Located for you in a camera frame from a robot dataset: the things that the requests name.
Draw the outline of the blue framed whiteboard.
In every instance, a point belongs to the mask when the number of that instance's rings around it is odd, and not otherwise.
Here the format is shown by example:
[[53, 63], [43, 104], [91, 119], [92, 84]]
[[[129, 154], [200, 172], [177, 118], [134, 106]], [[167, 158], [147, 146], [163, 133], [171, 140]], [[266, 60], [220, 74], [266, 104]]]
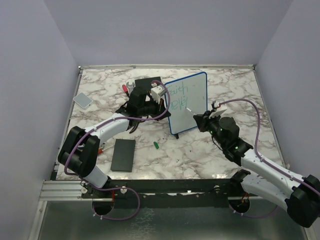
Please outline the blue framed whiteboard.
[[165, 102], [169, 104], [171, 116], [168, 118], [172, 135], [178, 135], [197, 127], [191, 109], [196, 115], [208, 110], [208, 76], [202, 71], [164, 84], [169, 94]]

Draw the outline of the green marker cap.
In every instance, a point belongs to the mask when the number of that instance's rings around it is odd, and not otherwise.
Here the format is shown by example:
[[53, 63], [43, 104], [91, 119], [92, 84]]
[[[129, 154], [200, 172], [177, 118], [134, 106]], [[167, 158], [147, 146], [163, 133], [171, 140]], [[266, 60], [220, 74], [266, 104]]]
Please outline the green marker cap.
[[157, 150], [160, 148], [157, 142], [154, 141], [153, 144]]

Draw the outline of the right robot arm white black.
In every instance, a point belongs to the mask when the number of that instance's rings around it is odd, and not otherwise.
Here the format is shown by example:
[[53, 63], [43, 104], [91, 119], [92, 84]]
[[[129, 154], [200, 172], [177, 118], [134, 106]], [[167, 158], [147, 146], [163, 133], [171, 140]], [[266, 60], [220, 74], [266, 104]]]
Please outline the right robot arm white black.
[[259, 196], [287, 212], [304, 228], [320, 216], [320, 181], [290, 171], [262, 155], [242, 140], [240, 128], [232, 117], [221, 117], [212, 111], [193, 115], [200, 132], [208, 132], [218, 143], [223, 155], [244, 170], [237, 172], [229, 189], [240, 196], [244, 192]]

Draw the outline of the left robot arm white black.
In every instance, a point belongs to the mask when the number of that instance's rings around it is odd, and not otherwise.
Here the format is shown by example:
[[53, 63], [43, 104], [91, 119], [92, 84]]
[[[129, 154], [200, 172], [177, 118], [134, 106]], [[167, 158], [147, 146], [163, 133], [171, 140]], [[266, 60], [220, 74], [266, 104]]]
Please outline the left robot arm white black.
[[110, 177], [97, 166], [99, 148], [137, 123], [170, 117], [169, 105], [163, 99], [169, 94], [168, 88], [158, 81], [150, 90], [135, 87], [128, 100], [108, 119], [86, 128], [71, 128], [57, 157], [64, 173], [79, 177], [93, 185], [97, 196], [106, 197], [111, 190]]

